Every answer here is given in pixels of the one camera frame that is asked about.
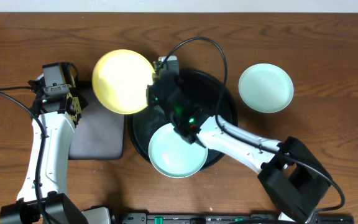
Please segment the light blue plate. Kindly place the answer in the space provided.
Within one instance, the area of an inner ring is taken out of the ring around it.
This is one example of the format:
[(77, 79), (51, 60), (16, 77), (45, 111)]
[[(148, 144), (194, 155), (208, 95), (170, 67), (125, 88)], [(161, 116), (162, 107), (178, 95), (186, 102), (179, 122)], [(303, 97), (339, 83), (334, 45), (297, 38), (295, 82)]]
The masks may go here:
[(158, 128), (149, 142), (149, 159), (161, 174), (185, 178), (197, 173), (207, 160), (209, 149), (189, 144), (168, 123)]
[(258, 63), (245, 69), (238, 90), (243, 102), (261, 113), (285, 109), (294, 96), (294, 85), (286, 71), (270, 63)]

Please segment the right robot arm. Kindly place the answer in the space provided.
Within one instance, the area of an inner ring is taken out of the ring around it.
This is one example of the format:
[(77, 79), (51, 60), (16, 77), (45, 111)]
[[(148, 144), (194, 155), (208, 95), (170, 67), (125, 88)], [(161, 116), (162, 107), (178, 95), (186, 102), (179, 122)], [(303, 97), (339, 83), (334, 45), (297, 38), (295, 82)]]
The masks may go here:
[(161, 108), (168, 120), (149, 143), (150, 161), (160, 173), (172, 178), (191, 176), (204, 166), (213, 149), (254, 171), (271, 201), (292, 221), (305, 223), (317, 212), (334, 181), (300, 140), (262, 138), (198, 103), (183, 83), (174, 56), (160, 57), (154, 67), (147, 101)]

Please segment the yellow plate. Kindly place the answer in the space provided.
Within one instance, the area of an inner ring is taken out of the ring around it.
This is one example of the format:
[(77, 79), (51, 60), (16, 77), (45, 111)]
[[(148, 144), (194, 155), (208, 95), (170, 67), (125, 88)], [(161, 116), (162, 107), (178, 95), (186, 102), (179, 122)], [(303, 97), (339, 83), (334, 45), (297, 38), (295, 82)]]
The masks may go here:
[(146, 90), (153, 84), (153, 74), (153, 66), (141, 54), (113, 50), (103, 55), (93, 69), (93, 91), (110, 111), (134, 114), (147, 107)]

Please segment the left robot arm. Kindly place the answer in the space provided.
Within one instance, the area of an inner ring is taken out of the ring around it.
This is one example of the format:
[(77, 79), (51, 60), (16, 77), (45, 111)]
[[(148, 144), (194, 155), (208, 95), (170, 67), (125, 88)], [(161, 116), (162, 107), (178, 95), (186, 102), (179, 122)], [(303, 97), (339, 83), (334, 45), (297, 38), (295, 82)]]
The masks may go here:
[(1, 223), (87, 223), (68, 198), (70, 144), (86, 100), (76, 89), (78, 70), (70, 62), (43, 65), (29, 81), (35, 100), (29, 108), (33, 144), (29, 167), (16, 203), (0, 211)]

